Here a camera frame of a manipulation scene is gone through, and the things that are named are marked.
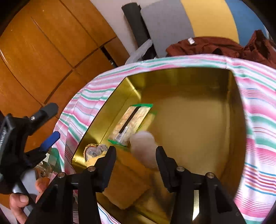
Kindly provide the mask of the person's left hand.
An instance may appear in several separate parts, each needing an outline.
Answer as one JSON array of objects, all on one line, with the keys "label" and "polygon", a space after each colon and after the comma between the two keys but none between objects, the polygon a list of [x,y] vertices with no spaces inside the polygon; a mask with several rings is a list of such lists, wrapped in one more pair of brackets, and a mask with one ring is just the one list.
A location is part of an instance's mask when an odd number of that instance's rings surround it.
[{"label": "person's left hand", "polygon": [[[35,187],[38,191],[38,196],[36,197],[36,202],[39,200],[41,195],[44,193],[46,188],[49,186],[50,179],[48,177],[39,178],[36,180]],[[9,197],[9,206],[15,216],[16,220],[24,224],[27,220],[26,214],[23,212],[23,208],[26,207],[29,203],[29,198],[23,194],[14,194],[12,193]]]}]

